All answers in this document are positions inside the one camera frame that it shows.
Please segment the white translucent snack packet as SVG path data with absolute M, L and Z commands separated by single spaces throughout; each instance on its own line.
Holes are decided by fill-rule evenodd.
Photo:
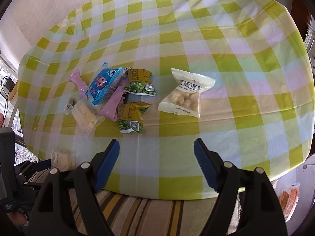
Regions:
M 51 167 L 61 172 L 75 169 L 75 156 L 69 152 L 53 150 L 51 153 Z

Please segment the white nut snack packet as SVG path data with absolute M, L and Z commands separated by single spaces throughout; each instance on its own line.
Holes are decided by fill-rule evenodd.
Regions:
M 216 80 L 176 68 L 171 72 L 178 86 L 159 103 L 158 111 L 200 118 L 201 94 L 214 87 Z

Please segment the clear wafer snack packet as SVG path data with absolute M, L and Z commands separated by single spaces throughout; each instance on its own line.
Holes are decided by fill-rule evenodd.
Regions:
M 64 108 L 65 115 L 71 114 L 81 132 L 85 136 L 89 136 L 97 126 L 99 126 L 105 118 L 98 115 L 94 108 L 88 104 L 87 100 L 75 101 L 74 98 L 69 98 Z

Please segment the pink candy packet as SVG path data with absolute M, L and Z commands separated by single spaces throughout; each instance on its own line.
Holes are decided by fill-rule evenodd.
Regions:
M 76 69 L 69 77 L 69 82 L 74 83 L 80 94 L 80 99 L 86 100 L 89 97 L 89 86 L 82 80 L 81 72 L 79 69 Z
M 104 107 L 99 111 L 100 116 L 115 122 L 118 120 L 118 106 L 124 102 L 126 92 L 124 88 L 129 85 L 128 80 L 121 80 L 118 87 L 104 105 Z

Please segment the green pea snack packet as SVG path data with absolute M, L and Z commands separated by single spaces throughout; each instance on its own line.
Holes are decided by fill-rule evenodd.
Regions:
M 150 79 L 151 75 L 152 73 L 146 69 L 129 69 L 129 84 L 124 87 L 124 90 L 134 95 L 155 96 L 156 91 Z
M 138 101 L 122 104 L 118 107 L 119 131 L 122 134 L 135 132 L 143 134 L 143 114 L 152 105 Z

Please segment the blue cartoon snack packet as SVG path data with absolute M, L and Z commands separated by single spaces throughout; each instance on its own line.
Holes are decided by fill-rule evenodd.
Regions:
M 99 73 L 89 85 L 89 94 L 92 96 L 92 104 L 108 100 L 117 89 L 119 82 L 124 75 L 124 69 L 110 68 L 108 63 L 104 62 Z

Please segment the orange snack bag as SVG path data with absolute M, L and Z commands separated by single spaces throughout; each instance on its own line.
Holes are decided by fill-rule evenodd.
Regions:
M 291 219 L 297 206 L 299 200 L 299 186 L 300 184 L 297 182 L 291 185 L 283 185 L 280 188 L 278 200 L 283 211 L 285 222 Z

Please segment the green checkered tablecloth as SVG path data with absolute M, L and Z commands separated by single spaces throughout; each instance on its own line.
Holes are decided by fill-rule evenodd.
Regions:
M 104 120 L 84 136 L 68 99 L 79 69 L 92 81 L 102 64 L 152 73 L 156 96 L 144 131 L 122 134 Z M 173 68 L 216 80 L 201 94 L 201 117 L 158 111 L 178 82 Z M 314 82 L 301 35 L 274 0 L 93 0 L 52 27 L 22 58 L 18 104 L 25 144 L 40 159 L 53 150 L 90 160 L 112 139 L 119 193 L 151 199 L 210 198 L 193 153 L 208 149 L 275 180 L 307 158 L 314 130 Z

